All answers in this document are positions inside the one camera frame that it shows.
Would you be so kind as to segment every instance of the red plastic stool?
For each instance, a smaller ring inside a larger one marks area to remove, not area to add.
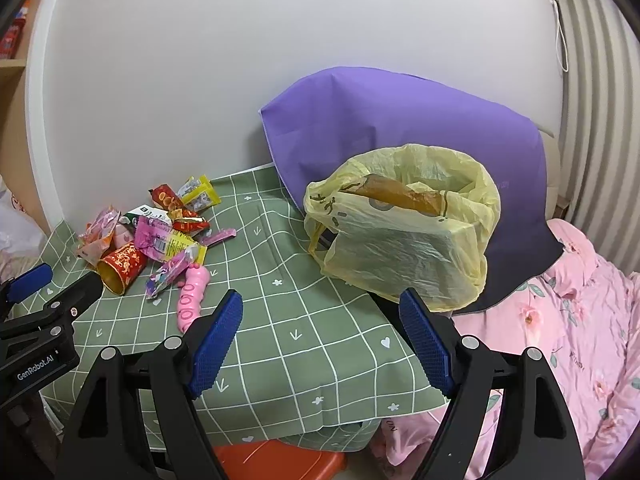
[[[289,446],[279,440],[214,447],[229,480],[330,480],[347,466],[341,452]]]

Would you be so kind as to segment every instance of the silver screw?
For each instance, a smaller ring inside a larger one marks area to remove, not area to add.
[[[540,359],[542,359],[542,352],[537,348],[532,347],[527,349],[527,355],[534,361],[540,361]]]
[[[177,335],[173,335],[168,339],[164,340],[164,347],[167,348],[168,350],[174,350],[175,348],[178,348],[178,346],[180,346],[182,344],[182,338],[178,337]]]
[[[480,346],[480,342],[472,335],[465,335],[462,338],[462,346],[469,348],[470,350],[475,350]]]
[[[100,352],[100,357],[105,361],[108,361],[112,357],[115,357],[116,349],[113,346],[107,346],[107,348],[103,348],[102,352]]]

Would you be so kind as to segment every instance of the pink plastic stick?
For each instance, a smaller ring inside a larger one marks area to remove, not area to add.
[[[186,278],[178,298],[178,330],[182,333],[187,332],[191,323],[200,317],[200,302],[210,275],[206,267],[191,264],[186,271]]]

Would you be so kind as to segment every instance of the paper cup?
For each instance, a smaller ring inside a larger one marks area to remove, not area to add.
[[[113,253],[107,254],[95,268],[104,285],[117,296],[122,296],[146,266],[146,261],[146,256],[136,249],[133,242],[129,242]]]

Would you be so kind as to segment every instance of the purple bag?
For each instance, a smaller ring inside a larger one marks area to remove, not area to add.
[[[540,134],[505,106],[416,76],[338,67],[300,79],[260,113],[280,178],[300,209],[310,182],[377,148],[443,146],[485,166],[502,212],[485,253],[484,291],[455,314],[493,306],[562,254],[545,221]]]

